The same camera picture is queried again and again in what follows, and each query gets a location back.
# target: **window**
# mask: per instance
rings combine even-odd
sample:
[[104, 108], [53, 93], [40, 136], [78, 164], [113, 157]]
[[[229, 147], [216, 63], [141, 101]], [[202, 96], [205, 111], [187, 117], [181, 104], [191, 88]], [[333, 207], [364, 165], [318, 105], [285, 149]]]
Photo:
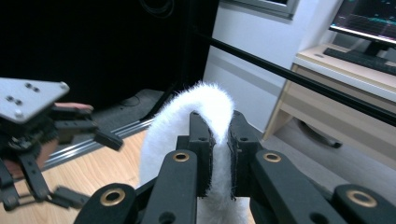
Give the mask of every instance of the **window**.
[[299, 0], [224, 0], [268, 14], [292, 19]]

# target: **human hand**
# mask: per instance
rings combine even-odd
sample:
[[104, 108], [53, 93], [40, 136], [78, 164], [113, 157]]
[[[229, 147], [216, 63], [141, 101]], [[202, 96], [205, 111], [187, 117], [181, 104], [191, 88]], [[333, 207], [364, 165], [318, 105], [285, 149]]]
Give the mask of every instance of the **human hand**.
[[[55, 103], [55, 105], [60, 107], [74, 107], [78, 109], [93, 110], [93, 107], [91, 105], [84, 105], [78, 103]], [[41, 146], [40, 154], [36, 159], [36, 163], [40, 169], [44, 167], [44, 163], [49, 159], [50, 154], [56, 149], [58, 144], [58, 139], [53, 139], [52, 141], [49, 141], [48, 143]], [[12, 175], [13, 178], [23, 177], [23, 171], [21, 169], [21, 166], [17, 162], [4, 160], [4, 165], [7, 167], [9, 173]]]

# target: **keyboard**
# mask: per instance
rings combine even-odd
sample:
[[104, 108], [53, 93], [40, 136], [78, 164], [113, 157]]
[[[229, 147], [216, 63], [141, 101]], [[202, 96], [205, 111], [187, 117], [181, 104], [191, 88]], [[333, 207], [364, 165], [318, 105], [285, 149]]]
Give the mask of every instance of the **keyboard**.
[[365, 55], [361, 52], [353, 50], [349, 52], [343, 52], [330, 48], [325, 49], [323, 54], [396, 76], [396, 66], [385, 64], [388, 60], [383, 58]]

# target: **metal plate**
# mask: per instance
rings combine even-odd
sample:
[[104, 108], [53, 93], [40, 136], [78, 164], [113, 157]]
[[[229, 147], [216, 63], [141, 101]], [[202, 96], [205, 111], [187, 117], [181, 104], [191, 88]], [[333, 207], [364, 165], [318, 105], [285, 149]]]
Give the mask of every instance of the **metal plate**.
[[0, 77], [0, 118], [24, 123], [68, 92], [64, 82]]

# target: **white towel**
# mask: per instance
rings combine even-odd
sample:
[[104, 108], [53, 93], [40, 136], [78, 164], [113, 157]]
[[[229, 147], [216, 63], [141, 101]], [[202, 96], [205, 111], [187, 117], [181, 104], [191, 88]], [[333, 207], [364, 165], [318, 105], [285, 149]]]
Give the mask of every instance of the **white towel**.
[[204, 119], [215, 138], [213, 171], [207, 197], [197, 203], [198, 224], [248, 223], [248, 200], [231, 199], [231, 160], [227, 132], [233, 101], [219, 86], [199, 83], [176, 96], [151, 123], [140, 159], [140, 185], [156, 177], [165, 155], [176, 148], [179, 135], [189, 135], [190, 113]]

